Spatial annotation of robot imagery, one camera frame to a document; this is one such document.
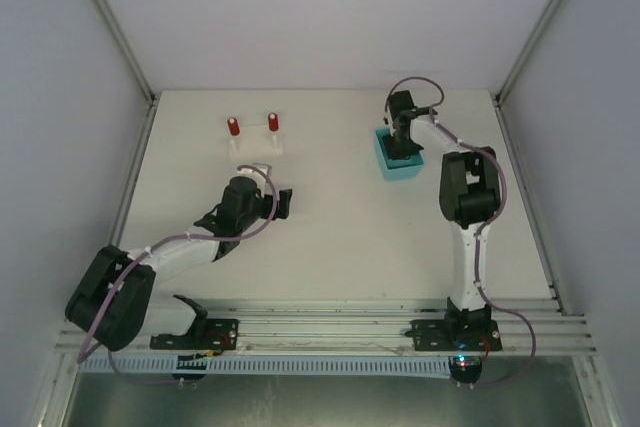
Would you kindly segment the red large spring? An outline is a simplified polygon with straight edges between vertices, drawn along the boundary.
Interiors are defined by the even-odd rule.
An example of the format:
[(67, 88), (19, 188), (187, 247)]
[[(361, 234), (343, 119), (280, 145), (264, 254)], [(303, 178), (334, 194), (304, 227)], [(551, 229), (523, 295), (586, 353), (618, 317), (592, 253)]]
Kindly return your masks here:
[(227, 119), (227, 126), (231, 137), (238, 137), (241, 133), (239, 121), (235, 117), (229, 117)]
[(268, 120), (268, 128), (271, 132), (278, 132), (280, 128), (279, 117), (278, 114), (272, 112), (267, 117)]

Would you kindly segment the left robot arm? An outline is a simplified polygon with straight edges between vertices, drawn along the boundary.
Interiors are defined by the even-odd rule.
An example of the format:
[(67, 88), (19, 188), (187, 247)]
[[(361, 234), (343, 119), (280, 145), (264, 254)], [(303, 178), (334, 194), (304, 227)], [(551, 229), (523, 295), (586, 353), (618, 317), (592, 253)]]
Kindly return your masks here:
[(77, 361), (100, 347), (117, 352), (139, 336), (155, 350), (214, 351), (235, 347), (227, 329), (184, 294), (156, 287), (189, 269), (223, 259), (240, 243), (290, 213), (293, 192), (276, 191), (270, 180), (245, 172), (233, 177), (221, 201), (183, 234), (152, 246), (124, 251), (101, 248), (65, 308), (66, 319), (85, 332)]

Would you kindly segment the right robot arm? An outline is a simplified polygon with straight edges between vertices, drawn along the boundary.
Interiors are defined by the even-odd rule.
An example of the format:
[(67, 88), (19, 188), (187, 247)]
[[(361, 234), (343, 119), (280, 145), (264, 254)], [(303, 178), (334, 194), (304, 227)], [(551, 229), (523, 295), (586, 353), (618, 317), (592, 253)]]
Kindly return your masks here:
[[(383, 179), (395, 181), (415, 178), (433, 161), (424, 151), (427, 140), (442, 153), (438, 200), (452, 229), (453, 283), (437, 329), (453, 348), (470, 349), (497, 329), (481, 277), (486, 236), (504, 208), (506, 181), (495, 151), (460, 140), (441, 123), (437, 107), (419, 107), (409, 91), (393, 88), (385, 100), (384, 125), (373, 131), (375, 154)], [(303, 189), (304, 203), (322, 202), (293, 230), (286, 257), (306, 281), (323, 279), (333, 294), (347, 297), (355, 280), (395, 275), (410, 255), (433, 266), (446, 252), (422, 218), (427, 198), (406, 192), (369, 198), (375, 184), (369, 174), (357, 172), (365, 164), (357, 137), (368, 133), (367, 117), (353, 105), (313, 105), (308, 94), (285, 112), (288, 144), (305, 152), (292, 166), (311, 181)], [(345, 289), (338, 289), (338, 282)]]

